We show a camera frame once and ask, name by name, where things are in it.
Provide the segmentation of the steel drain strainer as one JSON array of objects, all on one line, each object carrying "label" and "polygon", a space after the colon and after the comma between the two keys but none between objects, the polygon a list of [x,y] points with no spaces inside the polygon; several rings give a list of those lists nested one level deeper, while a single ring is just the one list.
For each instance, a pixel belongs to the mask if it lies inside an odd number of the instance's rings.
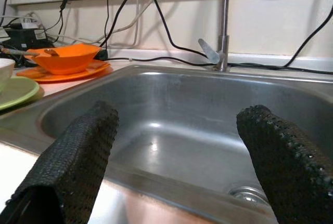
[{"label": "steel drain strainer", "polygon": [[228,192],[229,195],[233,196],[234,198],[251,202],[253,204],[262,204],[269,206],[268,199],[263,191],[250,187],[250,186],[242,186],[232,188]]}]

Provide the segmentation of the steel faucet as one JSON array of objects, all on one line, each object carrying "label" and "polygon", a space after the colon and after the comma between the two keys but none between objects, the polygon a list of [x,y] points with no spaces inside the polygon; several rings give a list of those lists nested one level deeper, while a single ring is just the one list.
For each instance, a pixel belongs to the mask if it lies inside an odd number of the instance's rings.
[{"label": "steel faucet", "polygon": [[215,51],[203,39],[198,39],[198,43],[203,50],[208,60],[214,65],[217,71],[226,72],[228,67],[228,48],[229,48],[229,35],[228,35],[228,4],[229,0],[221,1],[221,33],[219,41],[221,44],[220,50]]}]

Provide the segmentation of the orange plate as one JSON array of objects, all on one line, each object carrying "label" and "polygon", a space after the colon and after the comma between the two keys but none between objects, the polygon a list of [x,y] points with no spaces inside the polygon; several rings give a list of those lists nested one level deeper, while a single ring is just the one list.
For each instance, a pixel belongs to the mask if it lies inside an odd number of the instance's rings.
[{"label": "orange plate", "polygon": [[100,60],[94,60],[88,65],[88,67],[84,71],[74,74],[54,75],[46,71],[42,67],[38,66],[20,71],[16,75],[27,77],[41,83],[57,83],[91,77],[96,74],[103,73],[107,70],[112,71],[110,63]]}]

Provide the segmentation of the green plate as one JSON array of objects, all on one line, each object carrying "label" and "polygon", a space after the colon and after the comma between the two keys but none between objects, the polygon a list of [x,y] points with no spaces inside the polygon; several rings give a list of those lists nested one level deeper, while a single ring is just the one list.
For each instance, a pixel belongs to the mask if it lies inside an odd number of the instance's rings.
[{"label": "green plate", "polygon": [[23,76],[10,78],[0,92],[0,111],[26,102],[35,96],[39,90],[39,84],[30,78]]}]

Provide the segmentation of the stainless steel sink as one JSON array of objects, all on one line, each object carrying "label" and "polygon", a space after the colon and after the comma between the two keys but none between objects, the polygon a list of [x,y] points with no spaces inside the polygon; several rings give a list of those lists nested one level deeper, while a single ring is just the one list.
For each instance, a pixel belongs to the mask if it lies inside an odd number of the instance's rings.
[{"label": "stainless steel sink", "polygon": [[261,191],[236,116],[264,105],[333,156],[333,75],[250,75],[131,65],[0,116],[0,210],[42,153],[95,102],[119,127],[89,224],[278,224],[229,195]]}]

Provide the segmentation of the black power adapter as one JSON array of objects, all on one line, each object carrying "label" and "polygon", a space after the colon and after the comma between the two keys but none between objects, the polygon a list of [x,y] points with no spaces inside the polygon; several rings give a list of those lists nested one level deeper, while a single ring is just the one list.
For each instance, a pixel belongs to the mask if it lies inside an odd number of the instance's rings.
[{"label": "black power adapter", "polygon": [[17,50],[54,47],[42,29],[5,29],[8,37],[0,38],[0,44]]}]

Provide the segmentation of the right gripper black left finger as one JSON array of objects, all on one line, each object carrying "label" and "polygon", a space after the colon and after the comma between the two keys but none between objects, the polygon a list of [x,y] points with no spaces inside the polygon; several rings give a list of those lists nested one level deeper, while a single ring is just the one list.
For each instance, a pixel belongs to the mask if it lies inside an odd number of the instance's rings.
[{"label": "right gripper black left finger", "polygon": [[96,102],[39,156],[0,224],[87,224],[117,134],[117,110]]}]

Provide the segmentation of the white bowl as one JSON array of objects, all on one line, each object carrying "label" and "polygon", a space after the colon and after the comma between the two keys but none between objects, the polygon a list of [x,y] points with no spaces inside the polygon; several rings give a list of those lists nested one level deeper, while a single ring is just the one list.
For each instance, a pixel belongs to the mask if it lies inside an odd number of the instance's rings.
[{"label": "white bowl", "polygon": [[7,58],[0,58],[0,93],[4,90],[12,76],[15,61]]}]

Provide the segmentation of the orange bowl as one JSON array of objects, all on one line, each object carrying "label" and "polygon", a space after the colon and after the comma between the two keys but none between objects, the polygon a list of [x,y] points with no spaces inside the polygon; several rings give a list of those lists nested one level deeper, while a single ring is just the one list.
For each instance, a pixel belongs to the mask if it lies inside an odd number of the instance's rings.
[{"label": "orange bowl", "polygon": [[29,49],[25,58],[34,61],[54,75],[84,71],[101,50],[90,44],[76,44],[54,48]]}]

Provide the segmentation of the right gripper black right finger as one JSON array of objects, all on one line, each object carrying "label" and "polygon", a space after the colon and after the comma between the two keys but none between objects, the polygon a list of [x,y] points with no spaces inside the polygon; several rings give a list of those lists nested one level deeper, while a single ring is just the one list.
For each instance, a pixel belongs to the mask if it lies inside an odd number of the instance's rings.
[{"label": "right gripper black right finger", "polygon": [[333,224],[333,161],[263,105],[241,110],[236,124],[278,223]]}]

